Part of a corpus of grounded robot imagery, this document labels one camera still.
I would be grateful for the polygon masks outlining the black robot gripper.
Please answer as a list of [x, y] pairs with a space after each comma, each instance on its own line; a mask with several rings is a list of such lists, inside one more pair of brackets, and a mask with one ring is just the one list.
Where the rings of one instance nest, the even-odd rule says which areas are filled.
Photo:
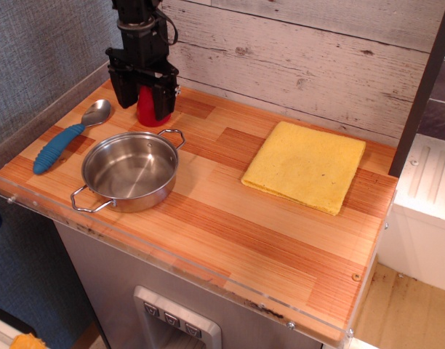
[[164, 120], [175, 109], [179, 86], [178, 69], [169, 61], [169, 48], [177, 43], [174, 23], [150, 21], [125, 23], [118, 21], [123, 47], [108, 48], [108, 72], [119, 105], [127, 109], [138, 101], [135, 73], [159, 75], [151, 78], [154, 118]]

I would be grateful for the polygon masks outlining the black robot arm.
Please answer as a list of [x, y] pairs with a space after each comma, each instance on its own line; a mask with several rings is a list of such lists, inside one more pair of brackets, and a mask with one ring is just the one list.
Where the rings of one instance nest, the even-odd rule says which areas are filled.
[[169, 48], [178, 31], [160, 9], [160, 1], [114, 1], [123, 47], [108, 48], [108, 71], [119, 105], [137, 106], [138, 121], [147, 127], [165, 124], [180, 91], [178, 69], [169, 61]]

